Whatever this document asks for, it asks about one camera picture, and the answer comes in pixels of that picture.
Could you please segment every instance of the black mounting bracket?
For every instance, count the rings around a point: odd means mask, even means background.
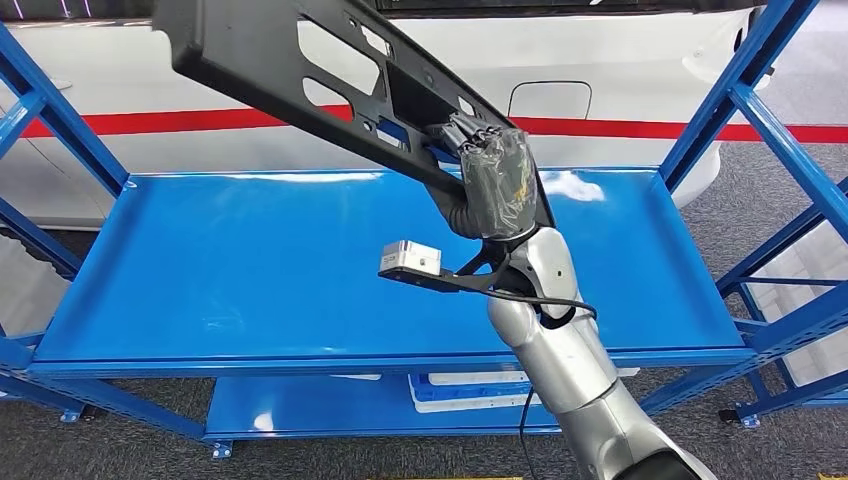
[[[298,37],[304,22],[376,65],[378,76],[370,92],[321,68],[313,63],[315,58],[307,59]],[[469,113],[469,108],[490,124],[513,126],[359,0],[168,0],[159,2],[153,26],[170,37],[178,73],[424,183],[443,214],[448,201],[452,206],[466,203],[465,190],[460,179],[439,168],[428,150],[425,127],[445,122],[454,112]],[[375,35],[385,42],[384,48],[369,42]],[[350,118],[338,118],[313,104],[304,79],[344,97]],[[386,133],[398,141],[384,141]],[[538,191],[537,224],[553,226],[541,182]]]

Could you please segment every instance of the gray carpet floor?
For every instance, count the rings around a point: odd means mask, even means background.
[[[848,74],[844,1],[826,1],[781,58],[766,98],[786,122],[846,123]],[[835,180],[848,175],[848,146],[812,145]],[[809,205],[762,144],[721,149],[719,178],[683,215],[713,275],[720,275]],[[61,232],[80,254],[93,234]],[[738,312],[738,305],[730,305]],[[646,370],[627,383],[639,397],[680,375]],[[774,372],[769,384],[778,387]],[[120,381],[117,384],[202,419],[211,380]],[[683,447],[721,479],[816,480],[817,473],[848,476],[848,410],[792,410],[769,416],[760,428],[722,423],[716,412],[751,399],[744,382],[716,389],[657,418]],[[541,478],[576,478],[559,437],[528,440]],[[24,403],[0,402],[2,479],[366,479],[529,475],[517,438],[338,438],[240,442],[235,456],[213,461],[205,447],[116,415],[62,424],[58,415]]]

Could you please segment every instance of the blue metal shelf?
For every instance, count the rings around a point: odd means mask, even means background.
[[[844,185],[830,182],[751,88],[815,3],[769,2],[658,171],[542,172],[616,363],[695,367],[644,399],[649,413],[769,362],[780,366],[786,353],[848,324],[848,283],[774,324],[757,316],[746,287],[767,280],[752,277],[756,265],[812,223],[827,219],[848,233]],[[43,337],[0,338],[0,369],[10,378],[214,445],[215,456],[229,456],[231,440],[240,438],[514,432],[517,409],[417,414],[402,376],[316,376],[517,366],[489,327],[482,298],[435,294],[374,273],[380,248],[402,238],[443,249],[445,265],[476,253],[476,243],[448,231],[420,185],[383,171],[130,177],[5,28],[0,73],[21,98],[0,123],[0,149],[38,113],[117,197],[81,266],[0,202],[0,221],[68,277],[79,272]],[[815,206],[714,285],[669,192],[737,109]],[[721,297],[733,292],[753,320],[730,318]],[[314,375],[279,377],[305,373]],[[208,426],[96,380],[175,376],[224,377]],[[846,381],[843,372],[790,385],[740,412],[841,402]],[[333,416],[322,415],[330,409]],[[530,420],[536,429],[552,427],[538,407]]]
[[[655,171],[548,170],[542,177],[583,295],[601,312],[601,336],[622,366],[724,364],[753,354]],[[128,185],[31,372],[517,366],[486,319],[484,297],[377,277],[379,249],[397,239],[443,249],[445,265],[461,265],[479,249],[450,232],[413,180],[335,171],[132,176]],[[128,306],[139,292],[143,298]]]
[[[206,420],[209,440],[374,435],[518,433],[521,406],[418,413],[405,375],[380,380],[328,376],[226,377],[215,384]],[[541,405],[528,433],[559,432]]]

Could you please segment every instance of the lower shelf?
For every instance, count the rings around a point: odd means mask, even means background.
[[[406,375],[380,380],[329,376],[219,378],[206,437],[216,440],[368,435],[517,434],[521,407],[418,413]],[[557,433],[541,405],[527,433]]]

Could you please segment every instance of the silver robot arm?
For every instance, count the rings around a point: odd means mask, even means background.
[[[512,254],[539,297],[581,300],[562,235],[540,228]],[[618,378],[589,312],[490,298],[489,319],[556,417],[582,475],[597,480],[716,477],[645,414]]]

